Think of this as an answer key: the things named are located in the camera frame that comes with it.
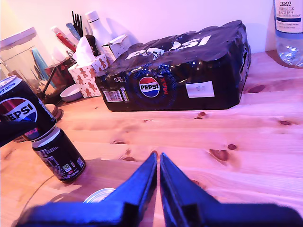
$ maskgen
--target blue pen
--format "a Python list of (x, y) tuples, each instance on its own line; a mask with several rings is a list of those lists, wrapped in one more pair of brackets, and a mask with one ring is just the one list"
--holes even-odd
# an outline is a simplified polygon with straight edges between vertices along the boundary
[(72, 25), (72, 23), (67, 23), (66, 26), (68, 27), (69, 31), (72, 33), (72, 35), (77, 39), (80, 40), (80, 35)]

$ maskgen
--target pepsi logo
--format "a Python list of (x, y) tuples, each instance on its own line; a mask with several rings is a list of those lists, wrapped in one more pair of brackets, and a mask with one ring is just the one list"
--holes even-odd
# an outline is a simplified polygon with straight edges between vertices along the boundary
[(37, 121), (35, 106), (24, 98), (9, 98), (0, 103), (0, 114), (8, 121)]
[(141, 92), (149, 98), (154, 98), (159, 94), (160, 86), (158, 82), (152, 77), (143, 77), (139, 81)]

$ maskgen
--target metal lid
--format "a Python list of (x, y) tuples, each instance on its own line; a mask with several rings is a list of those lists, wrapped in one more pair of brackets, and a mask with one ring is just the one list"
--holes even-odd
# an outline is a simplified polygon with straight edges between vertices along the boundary
[(0, 81), (0, 95), (5, 94), (9, 90), (17, 86), (22, 80), (16, 75), (7, 77)]
[(18, 34), (12, 35), (11, 37), (1, 40), (0, 51), (9, 50), (9, 49), (13, 48), (14, 46), (24, 44), (24, 43), (30, 41), (36, 35), (37, 35), (37, 33), (36, 33), (36, 30), (34, 27), (31, 27)]
[(114, 188), (103, 188), (99, 191), (92, 193), (83, 203), (101, 202), (107, 196), (110, 195), (115, 189)]
[(32, 147), (39, 148), (39, 147), (42, 147), (42, 146), (48, 144), (49, 142), (53, 141), (60, 133), (60, 130), (61, 130), (60, 128), (54, 126), (50, 130), (50, 133), (47, 136), (43, 137), (42, 139), (34, 140), (32, 142)]

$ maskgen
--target bottle label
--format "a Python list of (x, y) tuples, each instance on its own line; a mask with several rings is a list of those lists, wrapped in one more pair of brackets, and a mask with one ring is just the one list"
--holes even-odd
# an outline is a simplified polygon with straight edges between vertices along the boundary
[(303, 0), (276, 0), (276, 29), (286, 33), (303, 32)]

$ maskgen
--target black plastic wrap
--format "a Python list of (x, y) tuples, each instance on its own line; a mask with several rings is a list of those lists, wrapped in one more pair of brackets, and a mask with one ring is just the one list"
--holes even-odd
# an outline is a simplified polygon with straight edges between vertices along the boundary
[(227, 109), (250, 61), (246, 27), (233, 21), (135, 44), (96, 83), (111, 111)]

